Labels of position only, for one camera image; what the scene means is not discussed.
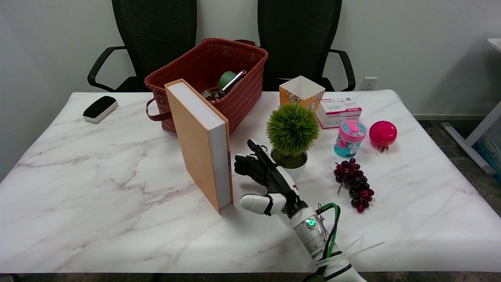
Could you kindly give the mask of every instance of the whiteboard eraser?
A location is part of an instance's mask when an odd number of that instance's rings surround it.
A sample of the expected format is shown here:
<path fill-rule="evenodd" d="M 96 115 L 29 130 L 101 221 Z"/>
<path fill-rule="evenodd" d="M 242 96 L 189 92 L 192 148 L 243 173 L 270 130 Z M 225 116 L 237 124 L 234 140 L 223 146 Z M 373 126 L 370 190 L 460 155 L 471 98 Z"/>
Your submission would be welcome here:
<path fill-rule="evenodd" d="M 118 107 L 118 102 L 115 98 L 103 96 L 85 109 L 83 114 L 84 120 L 98 123 L 116 107 Z"/>

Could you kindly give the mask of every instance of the green grass ball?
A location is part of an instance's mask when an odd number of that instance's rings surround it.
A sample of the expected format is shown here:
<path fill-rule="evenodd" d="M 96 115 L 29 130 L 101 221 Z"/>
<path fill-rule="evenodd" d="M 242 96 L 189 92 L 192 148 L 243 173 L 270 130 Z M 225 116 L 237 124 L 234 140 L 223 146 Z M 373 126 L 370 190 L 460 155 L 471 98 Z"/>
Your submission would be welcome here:
<path fill-rule="evenodd" d="M 299 104 L 285 104 L 274 110 L 266 128 L 273 148 L 291 157 L 309 150 L 319 132 L 315 113 Z"/>

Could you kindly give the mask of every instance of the book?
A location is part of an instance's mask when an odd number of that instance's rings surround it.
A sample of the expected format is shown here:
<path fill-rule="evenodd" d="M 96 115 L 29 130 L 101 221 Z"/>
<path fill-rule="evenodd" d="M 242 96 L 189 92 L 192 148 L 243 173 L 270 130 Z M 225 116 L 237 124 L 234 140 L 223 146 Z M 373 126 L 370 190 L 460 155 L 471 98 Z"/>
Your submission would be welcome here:
<path fill-rule="evenodd" d="M 165 91 L 186 170 L 219 213 L 233 203 L 228 120 L 183 79 Z"/>

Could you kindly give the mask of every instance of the pink ball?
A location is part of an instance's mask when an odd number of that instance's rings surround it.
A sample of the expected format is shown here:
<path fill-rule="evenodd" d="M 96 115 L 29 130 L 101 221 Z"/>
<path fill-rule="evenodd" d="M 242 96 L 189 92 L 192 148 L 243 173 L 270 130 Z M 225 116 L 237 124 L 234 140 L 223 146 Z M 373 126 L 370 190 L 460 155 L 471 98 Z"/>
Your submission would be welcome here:
<path fill-rule="evenodd" d="M 389 121 L 381 120 L 376 122 L 369 129 L 371 144 L 380 152 L 388 150 L 388 146 L 397 139 L 397 128 Z"/>

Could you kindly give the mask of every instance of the wall socket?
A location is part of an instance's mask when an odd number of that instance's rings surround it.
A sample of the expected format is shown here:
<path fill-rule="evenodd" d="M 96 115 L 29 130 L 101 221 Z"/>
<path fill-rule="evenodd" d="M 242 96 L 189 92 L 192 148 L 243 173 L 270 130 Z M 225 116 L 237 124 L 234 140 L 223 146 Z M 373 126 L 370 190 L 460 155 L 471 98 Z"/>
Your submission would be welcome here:
<path fill-rule="evenodd" d="M 377 77 L 366 77 L 362 81 L 362 89 L 372 89 L 376 85 Z"/>

